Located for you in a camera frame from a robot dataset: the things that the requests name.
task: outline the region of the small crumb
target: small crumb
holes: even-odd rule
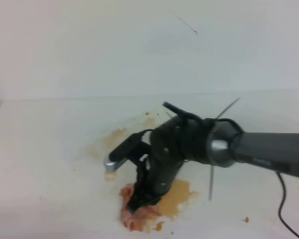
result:
[[[160,232],[163,223],[165,223],[165,222],[164,222],[164,221],[161,221],[161,222],[157,223],[157,224],[156,224],[156,227],[153,228],[153,230],[155,230],[155,231],[157,231],[157,232]]]
[[[246,217],[245,219],[242,219],[243,222],[248,223],[249,222],[249,217]]]

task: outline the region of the white table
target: white table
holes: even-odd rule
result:
[[[118,221],[119,190],[134,182],[136,173],[127,162],[114,181],[106,181],[102,159],[109,148],[131,132],[167,120],[160,107],[165,100],[214,117],[238,96],[240,102],[224,116],[246,131],[299,132],[299,92],[3,103],[0,239],[293,238],[278,220],[282,189],[275,173],[242,164],[216,168],[212,202],[207,199],[209,166],[185,164],[178,178],[200,195],[174,222],[165,220],[160,232],[131,233]],[[109,138],[118,128],[126,131]],[[299,233],[299,179],[284,178],[283,217]],[[242,221],[246,216],[249,223]]]

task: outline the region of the ground meat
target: ground meat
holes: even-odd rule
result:
[[[126,209],[126,204],[128,203],[134,190],[133,184],[128,184],[121,189],[120,195],[123,198],[120,221],[124,227],[128,228],[130,231],[140,231],[144,230],[146,222],[148,219],[160,216],[157,212],[156,206],[145,206],[139,208],[133,215]]]

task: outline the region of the wire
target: wire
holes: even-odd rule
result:
[[[283,206],[285,204],[285,200],[286,200],[286,196],[287,196],[287,190],[286,190],[286,186],[285,186],[285,183],[284,183],[284,180],[282,178],[282,176],[280,175],[280,173],[276,172],[278,178],[279,178],[279,181],[281,182],[281,186],[283,187],[283,198],[280,202],[280,205],[279,205],[279,209],[278,209],[278,217],[280,219],[280,221],[285,225],[285,227],[290,231],[292,232],[297,238],[299,238],[299,234],[296,233],[286,222],[285,220],[283,219],[283,217],[281,216],[281,210],[283,209]]]

